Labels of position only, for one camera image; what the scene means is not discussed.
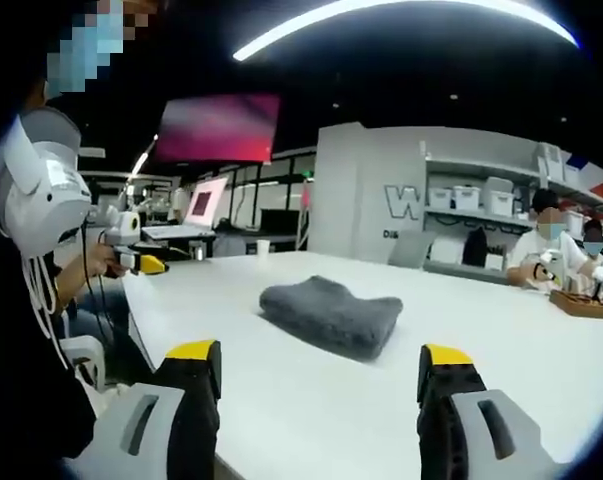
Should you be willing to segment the person's left hand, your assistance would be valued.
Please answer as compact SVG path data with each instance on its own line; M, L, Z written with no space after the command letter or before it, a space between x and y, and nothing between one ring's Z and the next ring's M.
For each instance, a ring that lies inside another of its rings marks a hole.
M117 260L114 249L103 243L88 247L81 257L79 272L84 280L97 276L121 278L128 272L128 268Z

